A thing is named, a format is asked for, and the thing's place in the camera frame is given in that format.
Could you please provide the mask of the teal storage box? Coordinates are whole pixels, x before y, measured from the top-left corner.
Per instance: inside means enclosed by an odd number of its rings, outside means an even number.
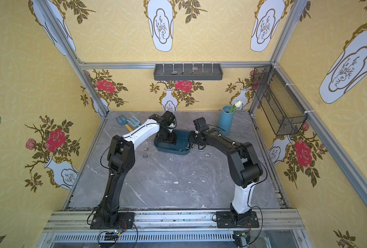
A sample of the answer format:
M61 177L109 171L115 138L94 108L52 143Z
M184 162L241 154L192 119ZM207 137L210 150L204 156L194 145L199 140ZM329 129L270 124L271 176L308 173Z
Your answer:
M162 141L162 139L159 137L155 138L154 145L157 150L169 154L182 156L187 155L192 146L189 142L190 132L174 129L171 134L174 138L175 143Z

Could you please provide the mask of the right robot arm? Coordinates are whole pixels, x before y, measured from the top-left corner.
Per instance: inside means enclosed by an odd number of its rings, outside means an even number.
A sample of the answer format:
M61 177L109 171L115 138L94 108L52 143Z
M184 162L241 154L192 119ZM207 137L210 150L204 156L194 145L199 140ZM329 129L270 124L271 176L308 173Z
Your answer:
M230 206L230 220L235 226L249 222L254 187L263 175L263 166L254 154L253 145L226 137L217 128L210 128L203 117L193 123L195 131L191 131L189 136L192 144L198 145L198 148L214 147L227 156L230 175L236 185Z

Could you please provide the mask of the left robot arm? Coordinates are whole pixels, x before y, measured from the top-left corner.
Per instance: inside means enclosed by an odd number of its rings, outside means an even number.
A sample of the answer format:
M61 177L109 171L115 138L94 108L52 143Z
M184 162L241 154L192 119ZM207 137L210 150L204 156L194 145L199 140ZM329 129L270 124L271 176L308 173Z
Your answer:
M175 115L166 111L163 115L152 114L132 132L112 138L107 155L109 178L104 196L96 208L91 229L111 229L118 225L120 194L125 177L136 162L136 148L154 134L160 136L163 142L175 145L177 137L172 133L175 127Z

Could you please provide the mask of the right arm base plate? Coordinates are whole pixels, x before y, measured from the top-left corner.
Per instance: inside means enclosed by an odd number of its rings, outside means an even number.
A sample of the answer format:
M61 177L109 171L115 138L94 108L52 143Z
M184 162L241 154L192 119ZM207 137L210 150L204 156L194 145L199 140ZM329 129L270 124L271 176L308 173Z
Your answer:
M216 212L213 220L218 228L259 228L260 223L255 211L238 214L234 210Z

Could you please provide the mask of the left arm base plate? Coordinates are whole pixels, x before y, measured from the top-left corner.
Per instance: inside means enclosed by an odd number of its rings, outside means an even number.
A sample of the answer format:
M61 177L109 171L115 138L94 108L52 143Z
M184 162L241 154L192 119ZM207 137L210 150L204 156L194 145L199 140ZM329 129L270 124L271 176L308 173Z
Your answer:
M102 218L98 214L94 215L90 229L106 230L106 229L132 229L134 222L134 212L118 212L116 215Z

